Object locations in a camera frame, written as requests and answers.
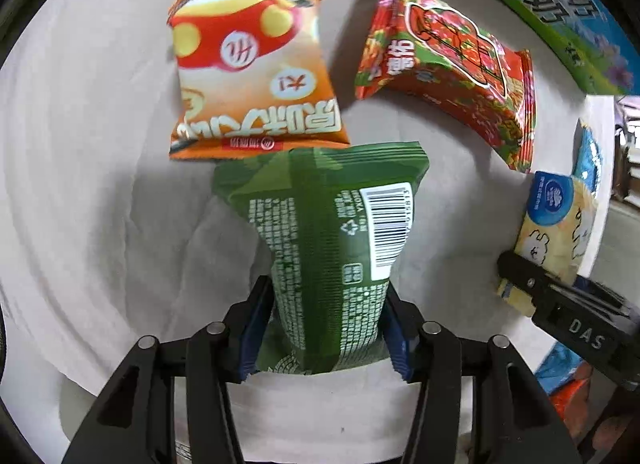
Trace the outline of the yellow tissue pack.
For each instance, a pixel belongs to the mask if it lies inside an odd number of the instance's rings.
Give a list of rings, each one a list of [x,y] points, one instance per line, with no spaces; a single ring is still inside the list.
[[[597,207],[579,178],[536,172],[513,252],[572,284],[588,247]]]

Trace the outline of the blue snack bar packet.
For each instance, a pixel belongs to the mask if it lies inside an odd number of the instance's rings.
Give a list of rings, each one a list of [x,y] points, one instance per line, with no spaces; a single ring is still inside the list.
[[[602,155],[592,128],[584,120],[579,120],[578,125],[580,142],[573,175],[581,180],[595,197],[601,185]]]

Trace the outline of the green snack bag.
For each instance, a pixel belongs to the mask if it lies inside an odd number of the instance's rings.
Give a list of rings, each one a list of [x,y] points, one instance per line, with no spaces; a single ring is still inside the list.
[[[258,370],[312,375],[386,358],[378,319],[429,167],[416,141],[299,148],[216,167],[214,194],[272,254],[274,310]]]

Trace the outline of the red floral snack bag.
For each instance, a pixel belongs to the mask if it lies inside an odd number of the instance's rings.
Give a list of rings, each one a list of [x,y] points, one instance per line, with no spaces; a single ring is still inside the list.
[[[378,0],[355,79],[422,98],[477,132],[506,165],[534,158],[536,97],[528,50],[510,50],[442,0]]]

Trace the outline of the orange mushroom snack bag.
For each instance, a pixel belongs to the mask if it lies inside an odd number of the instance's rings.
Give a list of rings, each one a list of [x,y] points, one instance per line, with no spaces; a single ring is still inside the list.
[[[174,160],[244,159],[349,138],[322,58],[322,0],[177,0]]]

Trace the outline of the white tablecloth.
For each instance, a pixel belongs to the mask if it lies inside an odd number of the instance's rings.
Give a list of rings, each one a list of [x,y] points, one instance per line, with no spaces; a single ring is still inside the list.
[[[213,195],[215,166],[172,161],[181,112],[175,0],[47,0],[1,69],[1,302],[52,366],[99,392],[144,334],[180,339],[244,299],[269,267],[257,232]],[[534,168],[574,166],[579,121],[612,143],[614,102],[588,96],[498,0],[444,0],[535,69]],[[403,299],[469,339],[509,336],[529,366],[549,335],[497,295],[529,193],[483,139],[423,100],[355,96],[376,0],[323,0],[319,29],[353,143],[416,140],[431,165],[392,271]]]

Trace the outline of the milk carton cardboard box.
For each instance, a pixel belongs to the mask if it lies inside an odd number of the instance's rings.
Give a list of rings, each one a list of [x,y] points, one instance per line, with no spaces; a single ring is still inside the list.
[[[639,50],[601,0],[501,0],[590,95],[637,96]]]

